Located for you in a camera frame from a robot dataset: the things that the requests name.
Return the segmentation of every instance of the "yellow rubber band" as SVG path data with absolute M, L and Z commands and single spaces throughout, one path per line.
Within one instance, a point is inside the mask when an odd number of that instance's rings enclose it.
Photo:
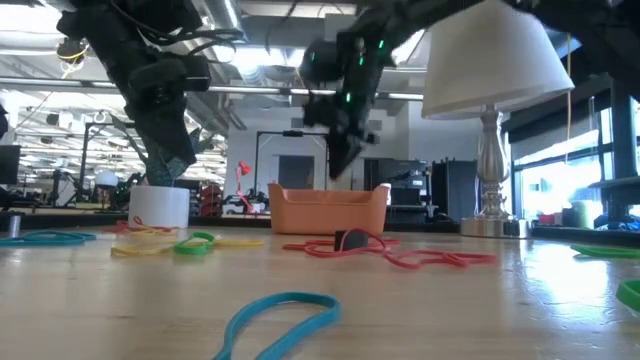
M 148 256 L 148 255 L 162 255 L 166 254 L 173 249 L 175 242 L 156 242 L 148 244 L 136 244 L 136 245 L 122 245 L 114 246 L 111 248 L 111 256 Z M 160 249 L 140 250 L 152 246 L 165 246 Z
M 192 241 L 184 246 L 202 246 L 203 241 Z M 173 247 L 179 243 L 176 242 L 155 242 L 146 244 L 121 245 L 111 248 L 111 256 L 154 256 L 170 253 Z M 263 246 L 262 240 L 216 240 L 214 247 L 258 247 Z M 148 247 L 164 246 L 160 249 L 141 250 Z
M 224 246 L 224 247 L 257 247 L 263 246 L 264 241 L 262 240 L 232 240 L 232 239 L 221 239 L 216 240 L 215 246 Z

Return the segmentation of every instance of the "silver lamp stand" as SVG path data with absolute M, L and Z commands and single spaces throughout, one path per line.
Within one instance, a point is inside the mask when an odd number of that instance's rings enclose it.
M 473 218 L 462 219 L 460 233 L 464 236 L 495 238 L 526 238 L 531 228 L 504 210 L 502 183 L 511 175 L 500 128 L 502 113 L 489 105 L 481 116 L 482 136 L 478 154 L 478 178 L 482 181 L 482 211 Z

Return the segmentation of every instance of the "lamp base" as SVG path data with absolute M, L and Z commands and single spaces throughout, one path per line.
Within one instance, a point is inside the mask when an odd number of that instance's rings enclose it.
M 531 235 L 531 226 L 527 220 L 468 218 L 460 223 L 460 235 L 524 239 Z

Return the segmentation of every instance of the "blue rubber band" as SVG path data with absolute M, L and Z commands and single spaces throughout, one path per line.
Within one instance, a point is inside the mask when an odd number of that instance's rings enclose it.
M 95 239 L 95 235 L 86 233 L 37 231 L 15 238 L 0 239 L 0 247 L 75 246 Z
M 281 336 L 268 348 L 262 351 L 256 357 L 256 360 L 280 359 L 303 338 L 340 320 L 340 302 L 331 296 L 299 292 L 280 293 L 267 296 L 245 306 L 233 316 L 224 332 L 224 346 L 213 360 L 231 360 L 231 351 L 233 350 L 236 337 L 252 318 L 272 307 L 290 302 L 317 304 L 325 306 L 328 309 L 307 318 L 294 328 L 290 329 L 286 334 Z

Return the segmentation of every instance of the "orange basket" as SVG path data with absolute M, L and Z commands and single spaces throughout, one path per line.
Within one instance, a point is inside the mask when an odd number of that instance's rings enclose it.
M 384 230 L 389 187 L 373 191 L 285 190 L 269 184 L 271 229 L 278 234 L 334 235 L 361 228 Z

